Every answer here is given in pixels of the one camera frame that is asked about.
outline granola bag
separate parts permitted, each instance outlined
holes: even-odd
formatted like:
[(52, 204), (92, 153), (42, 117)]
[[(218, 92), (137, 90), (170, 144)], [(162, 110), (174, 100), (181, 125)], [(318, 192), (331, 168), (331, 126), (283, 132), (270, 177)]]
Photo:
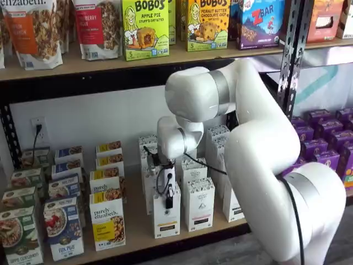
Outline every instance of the granola bag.
[(43, 70), (62, 64), (56, 0), (1, 0), (0, 6), (21, 67)]
[(118, 58), (121, 50), (120, 0), (73, 0), (82, 59)]

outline red label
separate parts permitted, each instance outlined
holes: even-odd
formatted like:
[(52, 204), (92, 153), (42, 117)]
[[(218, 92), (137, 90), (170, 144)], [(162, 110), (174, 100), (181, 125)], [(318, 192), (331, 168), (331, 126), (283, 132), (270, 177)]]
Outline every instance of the red label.
[(76, 24), (79, 43), (103, 44), (101, 10), (94, 4), (76, 6)]

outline electrical outlet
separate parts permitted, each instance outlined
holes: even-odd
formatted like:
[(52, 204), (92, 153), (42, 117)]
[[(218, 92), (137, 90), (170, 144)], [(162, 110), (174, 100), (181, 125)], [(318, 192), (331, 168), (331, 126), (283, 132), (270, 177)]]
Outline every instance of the electrical outlet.
[(48, 137), (48, 131), (46, 129), (45, 118), (44, 117), (33, 118), (33, 119), (31, 119), (31, 124), (32, 124), (32, 131), (33, 131), (34, 137), (36, 134), (36, 126), (38, 124), (42, 125), (42, 129), (40, 130), (38, 137), (37, 137), (37, 143), (42, 143), (42, 142), (49, 143), (49, 137)]

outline black cable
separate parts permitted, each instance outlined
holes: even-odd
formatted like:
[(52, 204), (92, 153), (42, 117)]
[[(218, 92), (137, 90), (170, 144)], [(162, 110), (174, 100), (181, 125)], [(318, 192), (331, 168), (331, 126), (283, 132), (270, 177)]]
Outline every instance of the black cable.
[(304, 243), (303, 243), (302, 227), (300, 226), (300, 220), (299, 220), (297, 204), (296, 204), (296, 201), (294, 199), (294, 195), (292, 193), (291, 187), (289, 186), (287, 180), (285, 180), (284, 178), (280, 178), (279, 180), (286, 187), (286, 189), (287, 189), (287, 191), (289, 193), (289, 196), (291, 197), (291, 200), (292, 200), (294, 214), (296, 216), (296, 221), (297, 221), (298, 235), (299, 235), (300, 263), (301, 263), (301, 265), (304, 265), (304, 263), (305, 263), (305, 260), (304, 260)]
[(40, 130), (42, 129), (42, 125), (41, 124), (37, 124), (36, 127), (36, 133), (35, 133), (35, 137), (34, 137), (34, 142), (33, 142), (33, 153), (32, 153), (32, 167), (33, 167), (33, 164), (34, 164), (34, 151), (35, 151), (35, 144), (37, 142), (37, 138), (38, 138), (38, 135), (40, 133)]
[(209, 169), (212, 169), (212, 170), (214, 170), (214, 171), (217, 171), (217, 172), (220, 173), (220, 174), (227, 175), (227, 172), (222, 171), (222, 170), (219, 170), (219, 169), (216, 169), (216, 168), (214, 168), (214, 167), (211, 167), (210, 165), (205, 164), (205, 163), (203, 163), (203, 162), (200, 162), (200, 161), (194, 159), (192, 156), (188, 155), (187, 153), (184, 153), (184, 155), (187, 156), (189, 159), (193, 160), (194, 162), (199, 163), (200, 165), (203, 165), (203, 166), (205, 166), (205, 167), (207, 167), (207, 168), (209, 168)]

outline apple pie oat bites box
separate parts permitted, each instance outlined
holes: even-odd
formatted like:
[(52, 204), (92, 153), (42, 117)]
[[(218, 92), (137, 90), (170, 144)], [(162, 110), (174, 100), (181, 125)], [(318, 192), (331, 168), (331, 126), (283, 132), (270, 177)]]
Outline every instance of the apple pie oat bites box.
[(168, 0), (122, 0), (126, 61), (169, 55)]

